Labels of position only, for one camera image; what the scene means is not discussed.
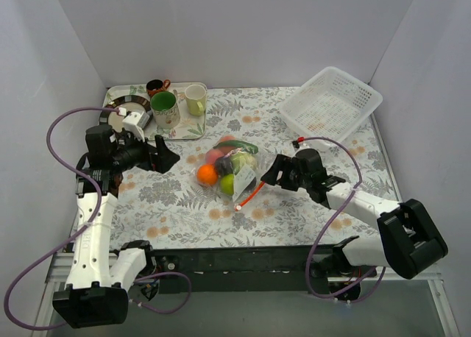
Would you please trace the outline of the clear zip top bag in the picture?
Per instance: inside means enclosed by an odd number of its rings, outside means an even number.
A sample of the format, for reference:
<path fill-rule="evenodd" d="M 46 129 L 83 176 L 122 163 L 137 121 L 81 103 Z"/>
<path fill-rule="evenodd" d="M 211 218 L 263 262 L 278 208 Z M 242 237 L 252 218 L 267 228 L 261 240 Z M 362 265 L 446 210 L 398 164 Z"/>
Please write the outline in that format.
<path fill-rule="evenodd" d="M 237 138 L 237 140 L 240 141 L 246 141 L 244 139 Z M 212 144 L 208 150 L 213 149 L 213 147 L 218 143 L 219 141 L 215 142 Z M 201 185 L 203 188 L 208 189 L 211 191 L 215 196 L 221 199 L 226 199 L 229 200 L 233 203 L 234 205 L 234 211 L 239 212 L 241 209 L 251 200 L 255 197 L 257 192 L 261 189 L 261 176 L 265 172 L 265 170 L 268 169 L 268 160 L 269 160 L 269 155 L 258 145 L 258 153 L 253 155 L 257 159 L 257 168 L 256 170 L 251 169 L 248 165 L 245 165 L 238 173 L 234 173 L 235 179 L 234 179 L 234 194 L 232 196 L 228 196 L 226 194 L 223 194 L 220 189 L 220 179 L 221 177 L 219 176 L 218 181 L 215 185 L 209 186 L 209 185 L 203 185 L 198 180 L 196 179 L 196 172 L 198 168 L 204 164 L 207 164 L 205 162 L 205 153 L 203 155 L 202 160 L 197 163 L 196 167 L 193 170 L 193 176 L 194 180 L 198 185 Z M 241 150 L 233 150 L 227 154 L 224 154 L 224 157 L 230 157 L 231 155 L 234 155 L 237 152 L 242 152 Z"/>

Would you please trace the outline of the fake dark purple plum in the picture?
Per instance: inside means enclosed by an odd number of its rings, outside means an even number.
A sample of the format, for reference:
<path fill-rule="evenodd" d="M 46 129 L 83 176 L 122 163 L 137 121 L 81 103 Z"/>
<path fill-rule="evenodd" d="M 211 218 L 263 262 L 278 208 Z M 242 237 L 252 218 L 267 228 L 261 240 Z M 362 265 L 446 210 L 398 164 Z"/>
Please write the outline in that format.
<path fill-rule="evenodd" d="M 233 173 L 233 164 L 230 157 L 219 157 L 214 162 L 214 167 L 215 167 L 216 173 L 220 177 L 224 177 L 224 176 L 227 176 L 228 174 Z"/>

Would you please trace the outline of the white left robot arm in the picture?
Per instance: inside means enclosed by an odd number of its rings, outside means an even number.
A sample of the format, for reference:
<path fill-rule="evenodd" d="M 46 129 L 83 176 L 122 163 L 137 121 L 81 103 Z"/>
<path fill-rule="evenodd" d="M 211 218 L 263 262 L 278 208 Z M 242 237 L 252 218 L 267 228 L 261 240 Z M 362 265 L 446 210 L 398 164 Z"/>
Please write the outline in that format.
<path fill-rule="evenodd" d="M 151 277 L 157 268 L 145 240 L 124 244 L 117 261 L 110 263 L 112 219 L 123 173 L 137 167 L 165 174 L 180 160 L 160 135 L 149 143 L 105 124 L 87 129 L 85 142 L 88 150 L 75 167 L 79 236 L 65 288 L 54 293 L 52 302 L 72 328 L 124 322 L 135 279 Z"/>

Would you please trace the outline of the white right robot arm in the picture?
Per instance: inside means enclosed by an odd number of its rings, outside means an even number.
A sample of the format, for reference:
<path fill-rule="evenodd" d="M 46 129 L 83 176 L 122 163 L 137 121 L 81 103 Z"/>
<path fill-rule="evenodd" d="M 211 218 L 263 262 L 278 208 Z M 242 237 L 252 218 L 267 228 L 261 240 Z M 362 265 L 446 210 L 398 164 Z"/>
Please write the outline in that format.
<path fill-rule="evenodd" d="M 377 238 L 352 236 L 333 245 L 330 255 L 314 254 L 311 268 L 350 276 L 359 266 L 385 266 L 411 279 L 448 254 L 448 247 L 425 206 L 415 200 L 395 202 L 355 190 L 330 175 L 318 151 L 303 149 L 295 156 L 278 155 L 262 176 L 267 185 L 306 190 L 317 204 L 340 210 L 379 232 Z"/>

